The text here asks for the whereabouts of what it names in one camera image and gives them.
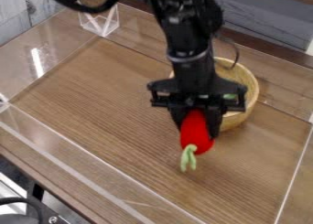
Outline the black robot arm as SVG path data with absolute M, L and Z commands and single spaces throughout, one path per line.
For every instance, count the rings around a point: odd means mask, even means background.
M 148 84 L 152 105 L 165 107 L 177 126 L 188 114 L 205 115 L 207 135 L 220 136 L 223 116 L 247 110 L 248 87 L 217 72 L 213 38 L 223 26 L 216 0 L 148 0 L 166 39 L 175 76 Z

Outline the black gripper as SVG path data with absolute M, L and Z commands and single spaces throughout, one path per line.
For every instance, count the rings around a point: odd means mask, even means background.
M 212 139 L 220 136 L 223 115 L 247 110 L 248 86 L 224 78 L 208 48 L 199 54 L 168 50 L 175 77 L 152 81 L 152 105 L 169 109 L 179 129 L 191 109 L 204 109 Z

